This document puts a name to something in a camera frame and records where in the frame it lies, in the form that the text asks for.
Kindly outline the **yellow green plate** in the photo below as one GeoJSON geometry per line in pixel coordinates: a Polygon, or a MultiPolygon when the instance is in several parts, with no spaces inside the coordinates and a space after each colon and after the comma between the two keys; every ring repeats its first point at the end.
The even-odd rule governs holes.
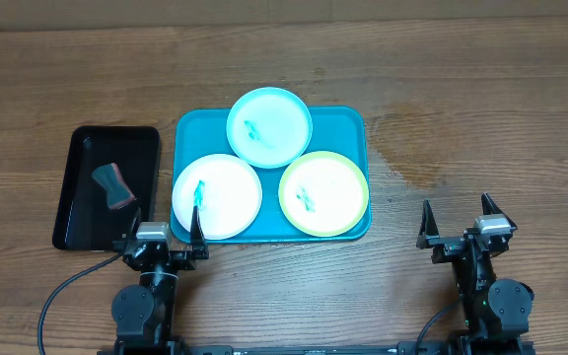
{"type": "Polygon", "coordinates": [[[280,208],[296,229],[318,238],[342,235],[364,217],[370,202],[367,179],[347,157],[316,151],[292,162],[278,186],[280,208]]]}

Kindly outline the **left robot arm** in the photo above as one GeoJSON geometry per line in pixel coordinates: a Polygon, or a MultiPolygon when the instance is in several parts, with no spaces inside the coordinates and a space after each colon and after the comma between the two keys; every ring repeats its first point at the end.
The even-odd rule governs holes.
{"type": "Polygon", "coordinates": [[[184,340],[173,335],[178,274],[192,271],[209,250],[194,207],[189,226],[191,248],[172,250],[166,222],[135,218],[131,232],[118,243],[123,262],[140,273],[139,282],[122,288],[111,304],[116,323],[114,354],[188,354],[184,340]]]}

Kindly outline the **red sponge with dark scourer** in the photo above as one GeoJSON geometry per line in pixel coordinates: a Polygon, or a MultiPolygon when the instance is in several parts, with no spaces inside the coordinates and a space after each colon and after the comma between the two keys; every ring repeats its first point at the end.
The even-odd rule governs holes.
{"type": "Polygon", "coordinates": [[[117,210],[136,200],[116,163],[102,165],[92,172],[93,180],[105,191],[109,210],[117,210]]]}

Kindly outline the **pink white plate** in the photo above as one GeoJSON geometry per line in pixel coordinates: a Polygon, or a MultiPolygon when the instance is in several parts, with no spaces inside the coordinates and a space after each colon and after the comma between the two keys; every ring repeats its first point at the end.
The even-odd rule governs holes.
{"type": "Polygon", "coordinates": [[[242,159],[212,154],[190,163],[178,175],[172,208],[178,223],[189,230],[198,213],[208,241],[222,241],[243,232],[256,218],[262,187],[255,170],[242,159]]]}

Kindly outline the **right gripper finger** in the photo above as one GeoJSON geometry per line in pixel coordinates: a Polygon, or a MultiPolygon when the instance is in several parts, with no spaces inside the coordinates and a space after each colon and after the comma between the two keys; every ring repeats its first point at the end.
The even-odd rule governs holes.
{"type": "Polygon", "coordinates": [[[480,200],[482,206],[481,221],[503,225],[511,224],[507,215],[496,205],[489,193],[482,193],[480,200]]]}
{"type": "Polygon", "coordinates": [[[422,220],[419,239],[437,239],[440,237],[433,210],[428,198],[423,200],[422,220]]]}

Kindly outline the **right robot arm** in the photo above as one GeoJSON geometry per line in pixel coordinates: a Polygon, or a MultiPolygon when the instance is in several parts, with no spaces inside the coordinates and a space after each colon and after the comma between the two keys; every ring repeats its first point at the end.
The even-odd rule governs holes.
{"type": "Polygon", "coordinates": [[[493,201],[481,195],[482,214],[457,237],[440,235],[428,200],[423,201],[416,246],[430,249],[434,264],[449,263],[459,299],[437,312],[413,345],[415,354],[533,354],[521,336],[529,331],[534,292],[514,279],[499,279],[492,258],[509,249],[517,225],[493,201]],[[465,331],[455,331],[439,345],[424,343],[430,327],[456,307],[462,307],[465,331]]]}

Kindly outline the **light blue plate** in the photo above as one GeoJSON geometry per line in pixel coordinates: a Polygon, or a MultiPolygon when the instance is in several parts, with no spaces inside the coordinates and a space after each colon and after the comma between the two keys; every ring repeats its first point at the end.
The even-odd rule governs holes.
{"type": "Polygon", "coordinates": [[[231,107],[228,142],[250,165],[275,169],[289,165],[308,148],[313,135],[309,108],[294,93],[276,87],[254,89],[231,107]]]}

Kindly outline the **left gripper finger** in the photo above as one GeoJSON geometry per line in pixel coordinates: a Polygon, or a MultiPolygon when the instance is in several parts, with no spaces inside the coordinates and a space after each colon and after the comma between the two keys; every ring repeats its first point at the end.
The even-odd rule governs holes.
{"type": "Polygon", "coordinates": [[[133,216],[129,219],[129,222],[127,223],[127,229],[124,234],[124,237],[126,239],[134,238],[140,223],[141,223],[141,208],[137,207],[134,210],[133,216]]]}
{"type": "Polygon", "coordinates": [[[197,205],[193,206],[191,224],[190,224],[190,244],[192,247],[193,256],[207,256],[208,245],[205,241],[204,234],[201,229],[199,219],[199,208],[197,205]]]}

